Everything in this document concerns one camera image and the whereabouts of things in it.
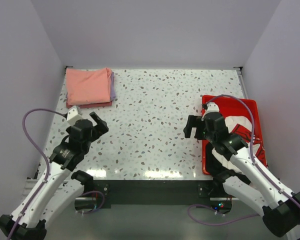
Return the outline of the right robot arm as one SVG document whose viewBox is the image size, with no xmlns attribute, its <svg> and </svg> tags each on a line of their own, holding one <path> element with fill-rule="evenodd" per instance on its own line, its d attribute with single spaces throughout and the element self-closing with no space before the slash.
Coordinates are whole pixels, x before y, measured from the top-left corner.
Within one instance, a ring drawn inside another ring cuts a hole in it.
<svg viewBox="0 0 300 240">
<path fill-rule="evenodd" d="M 239 179 L 234 170 L 214 175 L 213 192 L 220 197 L 229 194 L 252 208 L 268 230 L 283 237 L 300 225 L 300 192 L 295 193 L 277 179 L 253 154 L 248 143 L 238 134 L 230 133 L 219 112 L 204 116 L 189 115 L 183 129 L 190 138 L 196 129 L 197 140 L 207 140 L 226 160 L 235 165 L 252 185 Z"/>
</svg>

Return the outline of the salmon pink t shirt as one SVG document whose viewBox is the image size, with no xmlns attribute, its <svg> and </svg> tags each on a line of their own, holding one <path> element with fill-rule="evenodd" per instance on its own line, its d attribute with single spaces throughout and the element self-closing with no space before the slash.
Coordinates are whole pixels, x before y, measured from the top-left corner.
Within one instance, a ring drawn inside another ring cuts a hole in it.
<svg viewBox="0 0 300 240">
<path fill-rule="evenodd" d="M 111 101 L 112 70 L 79 70 L 67 68 L 65 87 L 70 106 L 103 104 Z"/>
</svg>

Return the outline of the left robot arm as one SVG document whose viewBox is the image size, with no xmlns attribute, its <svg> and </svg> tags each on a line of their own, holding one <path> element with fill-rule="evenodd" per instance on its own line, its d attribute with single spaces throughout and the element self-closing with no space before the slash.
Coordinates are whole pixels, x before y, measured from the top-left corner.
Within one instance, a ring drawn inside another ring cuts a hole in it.
<svg viewBox="0 0 300 240">
<path fill-rule="evenodd" d="M 50 157 L 46 169 L 23 202 L 0 217 L 0 229 L 9 240 L 43 240 L 47 225 L 77 197 L 94 195 L 104 202 L 104 193 L 94 189 L 94 178 L 75 170 L 90 150 L 91 143 L 109 131 L 95 112 L 84 119 L 76 109 L 65 114 L 67 135 Z"/>
</svg>

